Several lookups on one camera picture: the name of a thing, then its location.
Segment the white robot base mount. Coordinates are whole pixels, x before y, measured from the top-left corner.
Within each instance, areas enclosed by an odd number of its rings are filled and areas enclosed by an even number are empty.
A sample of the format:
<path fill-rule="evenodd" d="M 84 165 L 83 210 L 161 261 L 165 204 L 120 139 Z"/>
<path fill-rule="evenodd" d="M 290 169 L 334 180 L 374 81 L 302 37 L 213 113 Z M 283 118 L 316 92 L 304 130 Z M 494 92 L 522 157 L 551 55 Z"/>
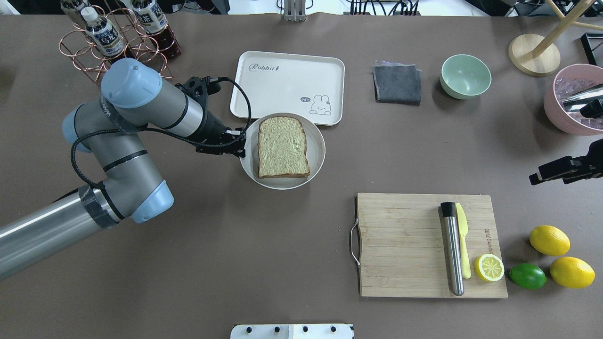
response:
<path fill-rule="evenodd" d="M 239 324 L 233 327 L 231 339 L 353 339 L 352 324 Z"/>

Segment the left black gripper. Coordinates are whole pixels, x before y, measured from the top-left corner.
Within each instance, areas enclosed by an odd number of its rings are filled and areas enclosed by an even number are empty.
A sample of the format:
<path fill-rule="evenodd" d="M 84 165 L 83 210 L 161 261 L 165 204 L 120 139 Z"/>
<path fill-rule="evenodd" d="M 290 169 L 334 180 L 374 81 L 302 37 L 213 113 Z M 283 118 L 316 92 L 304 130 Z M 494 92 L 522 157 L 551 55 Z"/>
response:
<path fill-rule="evenodd" d="M 196 152 L 214 155 L 231 154 L 244 158 L 247 127 L 231 129 L 211 112 L 203 114 L 202 124 L 196 130 Z"/>

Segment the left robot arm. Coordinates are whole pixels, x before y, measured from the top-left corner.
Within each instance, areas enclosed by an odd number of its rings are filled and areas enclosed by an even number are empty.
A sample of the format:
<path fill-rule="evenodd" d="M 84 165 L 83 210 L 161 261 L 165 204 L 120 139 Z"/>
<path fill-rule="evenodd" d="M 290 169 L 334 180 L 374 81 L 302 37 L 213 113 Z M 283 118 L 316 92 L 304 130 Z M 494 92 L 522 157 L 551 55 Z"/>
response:
<path fill-rule="evenodd" d="M 27 269 L 126 218 L 143 223 L 174 204 L 139 133 L 184 141 L 196 152 L 245 157 L 243 128 L 228 128 L 207 109 L 228 77 L 193 77 L 170 84 L 133 58 L 120 59 L 101 80 L 99 99 L 63 120 L 70 159 L 84 185 L 1 228 L 1 278 Z"/>

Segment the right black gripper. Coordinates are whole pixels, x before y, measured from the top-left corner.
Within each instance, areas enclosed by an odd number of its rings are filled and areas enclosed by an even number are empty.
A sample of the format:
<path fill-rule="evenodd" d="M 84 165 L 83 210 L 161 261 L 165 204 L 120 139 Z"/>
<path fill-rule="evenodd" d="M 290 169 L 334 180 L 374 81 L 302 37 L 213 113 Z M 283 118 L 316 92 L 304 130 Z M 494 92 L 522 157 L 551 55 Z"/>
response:
<path fill-rule="evenodd" d="M 562 179 L 564 184 L 583 179 L 601 178 L 603 173 L 603 140 L 590 144 L 584 156 L 564 156 L 538 167 L 538 171 L 529 176 L 532 186 L 550 180 Z"/>

